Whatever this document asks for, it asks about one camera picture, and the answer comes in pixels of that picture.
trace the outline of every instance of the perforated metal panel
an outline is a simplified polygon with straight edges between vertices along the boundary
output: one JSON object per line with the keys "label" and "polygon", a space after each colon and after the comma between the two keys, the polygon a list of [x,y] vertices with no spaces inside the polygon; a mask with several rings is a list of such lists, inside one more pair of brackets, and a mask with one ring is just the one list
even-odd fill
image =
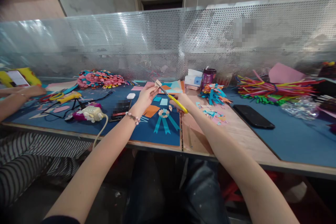
{"label": "perforated metal panel", "polygon": [[188,68],[253,76],[282,62],[305,73],[336,60],[336,0],[255,1],[207,8],[0,24],[0,61],[38,76],[106,69],[127,79],[185,76]]}

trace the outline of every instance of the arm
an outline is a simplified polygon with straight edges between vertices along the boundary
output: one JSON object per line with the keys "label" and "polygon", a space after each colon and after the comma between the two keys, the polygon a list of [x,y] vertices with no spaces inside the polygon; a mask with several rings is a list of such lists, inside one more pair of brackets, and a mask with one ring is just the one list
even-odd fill
{"label": "arm", "polygon": [[253,223],[299,224],[285,198],[260,165],[227,132],[209,120],[186,94],[175,98],[193,116],[217,159],[236,182]]}
{"label": "arm", "polygon": [[18,111],[29,98],[44,94],[46,94],[46,90],[44,88],[39,86],[30,86],[19,89],[19,91],[7,96],[4,100],[0,101],[0,122]]}
{"label": "arm", "polygon": [[[138,101],[129,110],[141,117],[158,94],[157,87],[147,86],[139,95]],[[135,121],[125,116],[93,149],[85,159],[68,186],[64,189],[46,218],[65,215],[84,224],[98,190],[119,153],[126,146],[135,128]]]}

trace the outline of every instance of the paper ribbon rosette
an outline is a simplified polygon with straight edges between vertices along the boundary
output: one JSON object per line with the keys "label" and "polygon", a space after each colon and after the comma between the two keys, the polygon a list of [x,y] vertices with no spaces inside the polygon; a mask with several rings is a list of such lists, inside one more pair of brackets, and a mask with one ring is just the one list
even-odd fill
{"label": "paper ribbon rosette", "polygon": [[161,124],[161,121],[163,123],[163,127],[164,127],[164,132],[167,134],[169,133],[170,134],[170,130],[169,130],[169,127],[168,127],[168,123],[167,123],[167,118],[169,119],[169,121],[172,123],[173,127],[176,129],[176,131],[180,130],[180,127],[177,125],[177,123],[174,121],[174,119],[170,116],[169,114],[169,110],[167,109],[161,109],[159,112],[159,119],[156,123],[156,126],[155,126],[155,129],[154,129],[154,132],[155,133],[158,133],[158,130],[159,130],[159,127],[160,127],[160,124]]}

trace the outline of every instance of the table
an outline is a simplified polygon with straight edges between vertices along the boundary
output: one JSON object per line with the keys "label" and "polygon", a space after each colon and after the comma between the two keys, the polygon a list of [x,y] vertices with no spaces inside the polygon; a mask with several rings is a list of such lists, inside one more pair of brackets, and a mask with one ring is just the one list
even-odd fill
{"label": "table", "polygon": [[[187,95],[194,102],[206,104],[206,100],[198,97],[198,92],[187,90]],[[302,163],[284,162],[263,143],[262,140],[250,129],[250,127],[241,120],[230,106],[226,105],[223,110],[229,124],[222,127],[227,130],[230,135],[241,144],[246,151],[264,168],[279,172],[289,172],[305,176],[315,176],[326,179],[336,179],[336,169],[330,167],[314,166]],[[170,152],[180,157],[194,157],[216,161],[211,147],[200,129],[193,124],[193,118],[190,114],[182,117],[180,124],[182,131],[180,132],[180,146],[169,146],[150,142],[130,140],[127,147],[137,148],[147,151]],[[59,137],[68,137],[77,140],[93,142],[96,135],[83,134],[80,132],[63,131],[58,129],[50,129],[47,127],[28,126],[12,122],[3,122],[7,127],[27,130],[37,133],[51,134]]]}
{"label": "table", "polygon": [[[186,93],[193,102],[207,104],[205,99],[197,96],[198,92],[187,90]],[[229,122],[221,128],[228,131],[264,169],[336,180],[336,168],[281,161],[230,106],[225,105],[225,109],[216,107],[216,110],[222,111]],[[182,119],[182,133],[183,150],[187,156],[216,159],[205,136],[195,127],[194,119],[188,114]]]}

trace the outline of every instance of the smartphone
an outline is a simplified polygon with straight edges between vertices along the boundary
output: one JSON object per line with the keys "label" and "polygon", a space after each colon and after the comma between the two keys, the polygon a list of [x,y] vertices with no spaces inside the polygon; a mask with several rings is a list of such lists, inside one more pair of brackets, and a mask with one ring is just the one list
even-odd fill
{"label": "smartphone", "polygon": [[131,107],[132,100],[124,100],[117,103],[117,107],[113,109],[110,121],[120,121],[126,115]]}
{"label": "smartphone", "polygon": [[233,109],[250,125],[256,128],[274,129],[275,126],[265,117],[247,105],[234,105]]}
{"label": "smartphone", "polygon": [[18,70],[6,71],[7,75],[12,79],[12,86],[29,87],[29,83]]}

